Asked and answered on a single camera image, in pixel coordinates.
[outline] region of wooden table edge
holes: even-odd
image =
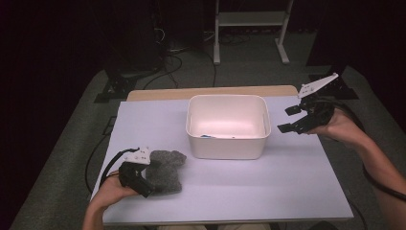
[[[208,94],[240,94],[257,95],[261,97],[281,97],[296,96],[298,95],[298,90],[293,85],[133,90],[128,94],[127,101],[182,100],[190,99],[196,95]]]

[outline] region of white shelf frame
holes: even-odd
[[[282,26],[281,34],[275,39],[283,64],[288,64],[289,58],[283,47],[283,40],[289,23],[290,12],[294,0],[289,0],[286,11],[249,11],[249,12],[220,12],[219,0],[215,2],[214,23],[214,64],[220,64],[220,44],[218,41],[219,27],[231,26]]]

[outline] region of white table surface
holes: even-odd
[[[104,224],[177,224],[353,218],[316,135],[279,132],[305,113],[287,116],[297,97],[265,97],[271,134],[258,160],[206,160],[192,156],[186,127],[189,100],[123,102],[104,168],[117,152],[138,147],[179,150],[183,190],[175,195],[132,196],[109,207]],[[112,167],[117,170],[120,159]]]

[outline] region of white plastic bin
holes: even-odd
[[[259,96],[198,95],[190,100],[186,131],[197,158],[258,159],[271,125]]]

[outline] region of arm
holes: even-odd
[[[82,230],[102,230],[102,215],[108,206],[127,196],[137,195],[135,191],[120,184],[116,172],[107,177],[87,207]]]
[[[395,168],[381,148],[347,115],[336,109],[326,126],[318,126],[308,134],[325,135],[353,148],[374,180],[400,193],[406,194],[406,179]],[[406,226],[406,202],[373,188],[381,211],[391,229]]]

